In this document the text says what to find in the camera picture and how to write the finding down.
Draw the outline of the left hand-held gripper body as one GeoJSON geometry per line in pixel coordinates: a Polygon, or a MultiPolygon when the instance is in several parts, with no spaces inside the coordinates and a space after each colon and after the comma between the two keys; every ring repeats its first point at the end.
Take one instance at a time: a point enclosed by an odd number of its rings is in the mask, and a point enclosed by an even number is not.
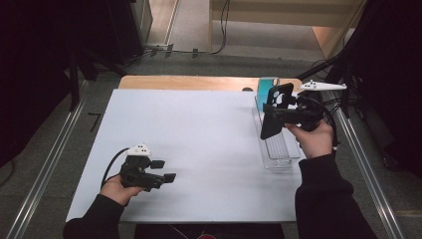
{"type": "Polygon", "coordinates": [[[151,152],[146,144],[141,143],[127,149],[125,155],[125,162],[119,172],[124,187],[143,187],[145,191],[160,188],[164,183],[164,177],[146,172],[152,162],[149,158],[151,152]]]}

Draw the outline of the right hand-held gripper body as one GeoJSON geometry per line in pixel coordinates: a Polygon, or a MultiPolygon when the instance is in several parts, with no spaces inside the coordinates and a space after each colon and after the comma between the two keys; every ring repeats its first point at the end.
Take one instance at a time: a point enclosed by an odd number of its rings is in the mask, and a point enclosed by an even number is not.
{"type": "Polygon", "coordinates": [[[323,103],[312,98],[311,93],[343,91],[347,89],[346,84],[336,85],[310,80],[301,84],[299,89],[302,92],[294,100],[297,107],[294,110],[282,110],[282,122],[300,124],[307,131],[314,130],[317,127],[317,123],[322,119],[327,119],[331,126],[335,126],[331,112],[323,103]]]}

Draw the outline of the black phone case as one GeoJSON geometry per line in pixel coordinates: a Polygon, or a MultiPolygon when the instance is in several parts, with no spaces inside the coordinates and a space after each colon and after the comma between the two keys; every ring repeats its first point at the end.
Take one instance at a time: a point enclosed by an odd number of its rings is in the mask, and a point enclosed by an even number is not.
{"type": "Polygon", "coordinates": [[[260,138],[267,139],[282,131],[285,114],[292,99],[294,85],[287,83],[269,89],[266,100],[262,103],[264,113],[260,138]]]}

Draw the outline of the iridescent phone case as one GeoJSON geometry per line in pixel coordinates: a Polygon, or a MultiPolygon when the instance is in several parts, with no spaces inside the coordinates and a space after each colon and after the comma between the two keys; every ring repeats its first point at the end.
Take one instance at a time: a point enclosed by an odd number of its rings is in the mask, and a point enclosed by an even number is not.
{"type": "Polygon", "coordinates": [[[258,88],[256,94],[257,108],[261,112],[263,110],[263,104],[267,102],[269,90],[277,86],[280,82],[279,78],[276,77],[264,77],[258,81],[258,88]]]}

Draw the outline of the clear plastic tray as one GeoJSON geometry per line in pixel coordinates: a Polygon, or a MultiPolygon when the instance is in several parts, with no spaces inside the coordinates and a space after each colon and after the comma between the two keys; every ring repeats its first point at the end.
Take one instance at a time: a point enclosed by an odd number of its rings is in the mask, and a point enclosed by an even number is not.
{"type": "Polygon", "coordinates": [[[261,139],[264,113],[259,106],[260,102],[261,99],[255,97],[255,106],[252,109],[252,114],[263,165],[267,170],[290,168],[293,166],[293,163],[302,156],[299,146],[297,145],[294,136],[286,129],[283,129],[280,133],[267,139],[261,139]]]}

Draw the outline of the person's left hand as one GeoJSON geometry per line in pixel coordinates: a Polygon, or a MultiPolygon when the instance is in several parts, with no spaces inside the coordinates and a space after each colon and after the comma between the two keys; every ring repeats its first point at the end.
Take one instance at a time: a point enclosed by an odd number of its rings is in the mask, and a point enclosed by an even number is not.
{"type": "Polygon", "coordinates": [[[125,206],[129,200],[143,190],[143,187],[124,187],[120,175],[108,179],[102,186],[100,194],[125,206]]]}

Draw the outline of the person's right hand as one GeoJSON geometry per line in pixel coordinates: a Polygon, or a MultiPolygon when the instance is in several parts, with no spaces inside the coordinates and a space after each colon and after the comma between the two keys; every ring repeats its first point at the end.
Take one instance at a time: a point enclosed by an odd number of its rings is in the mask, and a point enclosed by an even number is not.
{"type": "Polygon", "coordinates": [[[285,127],[300,143],[306,158],[332,153],[333,130],[325,121],[320,120],[313,131],[305,131],[292,123],[286,123],[285,127]]]}

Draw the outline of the black tripod stand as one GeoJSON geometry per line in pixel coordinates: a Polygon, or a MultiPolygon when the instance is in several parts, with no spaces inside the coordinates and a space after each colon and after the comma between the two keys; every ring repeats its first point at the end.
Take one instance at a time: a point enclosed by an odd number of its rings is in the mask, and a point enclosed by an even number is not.
{"type": "Polygon", "coordinates": [[[309,70],[298,75],[299,80],[304,80],[312,75],[315,75],[322,70],[329,68],[329,72],[324,79],[325,83],[336,84],[339,82],[345,83],[347,89],[341,94],[339,108],[344,115],[349,117],[349,95],[351,89],[351,82],[353,78],[353,65],[355,62],[355,55],[359,50],[362,43],[363,35],[367,29],[367,25],[371,22],[372,18],[372,3],[373,0],[364,0],[360,7],[360,18],[354,32],[351,34],[349,40],[344,47],[333,57],[323,61],[309,70]]]}

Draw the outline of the wooden table edge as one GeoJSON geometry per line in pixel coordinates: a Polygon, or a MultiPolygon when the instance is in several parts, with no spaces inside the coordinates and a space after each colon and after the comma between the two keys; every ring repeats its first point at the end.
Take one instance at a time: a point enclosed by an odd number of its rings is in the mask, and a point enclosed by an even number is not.
{"type": "Polygon", "coordinates": [[[205,76],[124,76],[120,89],[182,90],[182,91],[235,91],[258,89],[259,78],[205,77],[205,76]]]}

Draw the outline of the light wooden furniture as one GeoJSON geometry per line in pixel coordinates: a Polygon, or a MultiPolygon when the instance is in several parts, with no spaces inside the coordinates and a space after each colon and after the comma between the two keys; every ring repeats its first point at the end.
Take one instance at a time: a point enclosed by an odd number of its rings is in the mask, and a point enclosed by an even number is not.
{"type": "Polygon", "coordinates": [[[230,0],[236,22],[311,26],[326,59],[355,28],[368,0],[230,0]]]}

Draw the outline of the dark curtain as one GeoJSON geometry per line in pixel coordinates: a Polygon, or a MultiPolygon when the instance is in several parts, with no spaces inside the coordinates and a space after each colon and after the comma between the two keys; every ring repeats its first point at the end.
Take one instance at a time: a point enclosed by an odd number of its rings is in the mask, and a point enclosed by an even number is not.
{"type": "Polygon", "coordinates": [[[367,0],[356,31],[358,91],[380,147],[422,179],[422,0],[367,0]]]}
{"type": "Polygon", "coordinates": [[[69,50],[82,48],[82,0],[0,0],[0,167],[71,95],[69,50]]]}

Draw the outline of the black metal stand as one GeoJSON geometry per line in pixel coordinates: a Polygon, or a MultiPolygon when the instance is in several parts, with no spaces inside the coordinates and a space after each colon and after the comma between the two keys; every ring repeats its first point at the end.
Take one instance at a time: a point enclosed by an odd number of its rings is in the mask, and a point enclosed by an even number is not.
{"type": "Polygon", "coordinates": [[[107,69],[115,72],[121,77],[127,75],[127,72],[100,56],[92,50],[85,48],[71,48],[69,50],[69,79],[71,86],[71,106],[70,111],[73,112],[78,103],[81,101],[79,73],[88,81],[95,81],[99,75],[99,70],[96,69],[95,63],[98,63],[107,69]]]}

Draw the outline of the dark cabinet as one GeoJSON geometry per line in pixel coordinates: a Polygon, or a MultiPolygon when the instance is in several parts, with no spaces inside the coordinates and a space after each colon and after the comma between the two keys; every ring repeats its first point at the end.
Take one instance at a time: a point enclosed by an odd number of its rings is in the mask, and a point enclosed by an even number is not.
{"type": "Polygon", "coordinates": [[[139,15],[143,0],[106,0],[106,2],[117,43],[116,59],[119,64],[124,65],[144,52],[139,15]]]}

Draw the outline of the aluminium floor rail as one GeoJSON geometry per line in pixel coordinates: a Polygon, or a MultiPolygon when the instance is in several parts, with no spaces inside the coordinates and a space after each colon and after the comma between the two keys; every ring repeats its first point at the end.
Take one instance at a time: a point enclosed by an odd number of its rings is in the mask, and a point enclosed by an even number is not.
{"type": "Polygon", "coordinates": [[[369,159],[362,147],[360,140],[356,134],[355,128],[350,119],[340,109],[340,103],[334,104],[336,115],[341,128],[351,147],[354,158],[362,174],[363,180],[368,188],[368,192],[372,198],[377,214],[384,226],[385,232],[389,239],[405,239],[405,235],[399,225],[399,222],[393,212],[390,203],[381,188],[377,176],[375,175],[369,159]]]}
{"type": "Polygon", "coordinates": [[[59,162],[62,152],[69,140],[71,133],[80,117],[81,111],[86,103],[85,99],[81,99],[77,103],[76,108],[68,113],[68,116],[56,137],[56,140],[49,151],[45,162],[37,175],[29,193],[25,197],[18,214],[9,230],[6,239],[22,239],[25,231],[35,214],[35,211],[42,199],[47,188],[50,178],[59,162]]]}

